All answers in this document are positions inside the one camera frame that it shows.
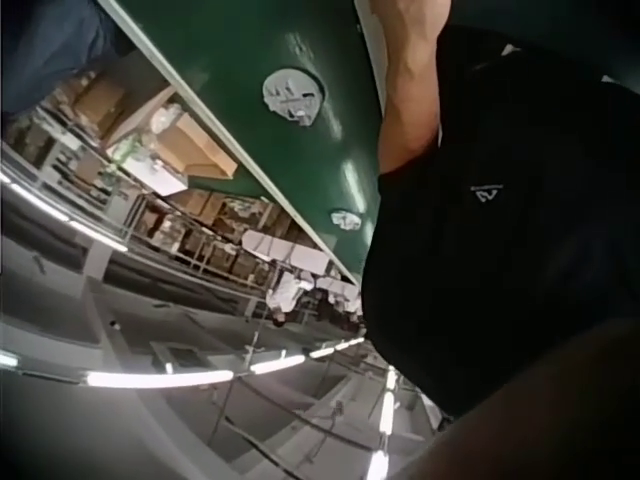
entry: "person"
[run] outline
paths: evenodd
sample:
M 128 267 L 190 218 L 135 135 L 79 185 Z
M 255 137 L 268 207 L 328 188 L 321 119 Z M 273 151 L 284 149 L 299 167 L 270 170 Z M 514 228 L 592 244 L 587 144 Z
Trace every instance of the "person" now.
M 313 290 L 314 286 L 313 276 L 309 272 L 282 272 L 275 288 L 267 290 L 265 296 L 267 307 L 271 310 L 273 325 L 284 326 L 287 314 L 293 311 L 300 297 L 305 292 Z
M 447 76 L 450 0 L 371 3 L 388 67 L 364 320 L 455 419 L 424 478 L 628 466 L 640 459 L 627 435 L 640 397 L 640 98 L 526 48 Z
M 5 0 L 2 6 L 3 131 L 61 82 L 135 49 L 96 0 Z

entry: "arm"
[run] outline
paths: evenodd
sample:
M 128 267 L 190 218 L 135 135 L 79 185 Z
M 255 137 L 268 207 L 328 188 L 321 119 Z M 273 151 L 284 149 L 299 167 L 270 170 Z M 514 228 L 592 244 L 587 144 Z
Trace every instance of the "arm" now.
M 387 99 L 380 130 L 380 173 L 421 155 L 438 138 L 437 38 L 450 0 L 372 0 L 387 46 Z
M 408 478 L 622 478 L 613 472 L 640 458 L 639 400 L 640 324 L 609 322 L 454 424 Z

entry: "logo on shirt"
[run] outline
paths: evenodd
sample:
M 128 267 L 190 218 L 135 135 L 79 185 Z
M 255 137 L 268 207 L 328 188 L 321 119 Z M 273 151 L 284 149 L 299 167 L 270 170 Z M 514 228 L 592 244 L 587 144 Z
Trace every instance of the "logo on shirt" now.
M 476 198 L 482 203 L 490 202 L 498 195 L 498 192 L 502 190 L 503 185 L 482 185 L 478 187 L 471 187 L 470 190 L 476 195 Z

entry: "ceiling light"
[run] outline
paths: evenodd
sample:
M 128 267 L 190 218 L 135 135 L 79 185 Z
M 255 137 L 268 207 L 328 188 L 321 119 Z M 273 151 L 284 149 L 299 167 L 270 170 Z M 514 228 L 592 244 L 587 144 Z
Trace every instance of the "ceiling light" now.
M 0 365 L 3 367 L 16 368 L 18 366 L 18 357 L 8 352 L 0 351 Z
M 256 375 L 260 375 L 261 373 L 274 372 L 276 370 L 282 370 L 283 368 L 299 365 L 304 362 L 304 360 L 304 355 L 294 355 L 292 357 L 280 358 L 269 362 L 256 363 L 255 365 L 251 365 L 249 369 Z
M 309 356 L 311 358 L 320 358 L 320 357 L 326 357 L 327 355 L 331 355 L 333 352 L 335 352 L 336 349 L 333 347 L 329 347 L 329 348 L 321 348 L 320 350 L 316 350 L 315 352 L 311 352 L 309 354 Z
M 396 369 L 389 367 L 389 371 L 387 372 L 387 390 L 395 390 L 397 381 L 398 374 L 396 373 Z
M 69 225 L 71 225 L 73 228 L 75 228 L 79 232 L 84 233 L 87 237 L 91 237 L 94 240 L 102 242 L 105 245 L 107 245 L 108 247 L 113 248 L 114 250 L 117 250 L 119 252 L 126 252 L 128 250 L 126 245 L 122 245 L 121 243 L 116 242 L 112 238 L 109 238 L 105 234 L 100 233 L 97 230 L 94 230 L 92 228 L 89 228 L 89 227 L 87 227 L 86 225 L 83 225 L 80 222 L 76 222 L 75 220 L 71 220 L 71 222 L 69 222 Z
M 174 375 L 89 372 L 87 374 L 87 385 L 91 387 L 132 389 L 174 388 L 226 382 L 232 378 L 233 372 L 230 370 L 179 373 Z
M 384 480 L 389 472 L 389 457 L 382 450 L 374 452 L 367 472 L 367 480 Z
M 392 392 L 385 392 L 382 399 L 382 413 L 380 414 L 380 432 L 391 435 L 393 430 L 393 413 L 395 398 Z
M 27 200 L 29 203 L 33 204 L 38 209 L 42 210 L 44 213 L 46 213 L 48 215 L 51 215 L 56 220 L 60 220 L 61 222 L 68 222 L 69 221 L 69 217 L 67 215 L 65 215 L 64 213 L 59 211 L 57 208 L 54 208 L 54 207 L 48 205 L 46 202 L 40 200 L 33 193 L 28 192 L 27 190 L 22 188 L 20 185 L 12 183 L 11 184 L 11 188 L 18 195 L 20 195 L 22 198 Z

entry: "green panel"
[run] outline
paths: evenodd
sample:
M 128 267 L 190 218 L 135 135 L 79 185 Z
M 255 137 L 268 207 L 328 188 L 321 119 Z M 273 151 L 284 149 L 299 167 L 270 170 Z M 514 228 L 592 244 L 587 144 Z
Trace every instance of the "green panel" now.
M 273 197 L 262 184 L 242 165 L 238 166 L 233 179 L 218 180 L 205 177 L 189 177 L 189 187 L 221 192 L 229 195 L 241 195 L 251 198 L 266 198 L 274 201 Z
M 352 0 L 120 0 L 184 80 L 346 267 L 359 274 L 378 209 L 380 108 Z M 296 67 L 325 103 L 311 128 L 269 112 L 262 83 Z M 363 216 L 358 232 L 330 220 Z

